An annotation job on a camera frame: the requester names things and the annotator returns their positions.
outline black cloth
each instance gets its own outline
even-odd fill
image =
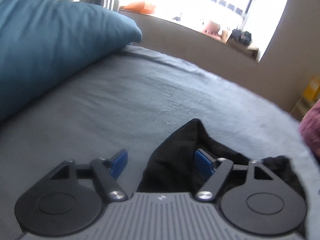
[[[194,153],[204,149],[213,158],[232,160],[234,164],[248,165],[249,158],[209,137],[199,119],[193,119],[170,135],[151,155],[143,172],[138,192],[191,192],[194,195],[205,183],[195,167]],[[302,185],[291,170],[290,160],[285,156],[270,157],[263,164],[306,199]],[[233,187],[243,184],[243,178],[232,177],[217,198]],[[305,236],[305,227],[298,232]]]

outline beige wall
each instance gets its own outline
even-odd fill
[[[288,0],[259,63],[178,24],[147,15],[121,13],[134,19],[141,28],[141,46],[195,63],[286,111],[293,108],[311,76],[320,75],[320,0]]]

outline bed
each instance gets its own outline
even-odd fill
[[[129,163],[118,182],[130,194],[151,153],[192,118],[250,158],[291,157],[307,194],[307,236],[318,239],[319,169],[298,122],[196,65],[136,46],[84,68],[1,124],[0,239],[20,236],[17,198],[63,160],[88,163],[126,148]]]

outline pink fabric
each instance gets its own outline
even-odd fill
[[[302,119],[299,130],[313,154],[320,158],[320,100]]]

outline pillow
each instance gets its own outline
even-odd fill
[[[0,0],[0,122],[142,34],[114,11],[66,0]]]

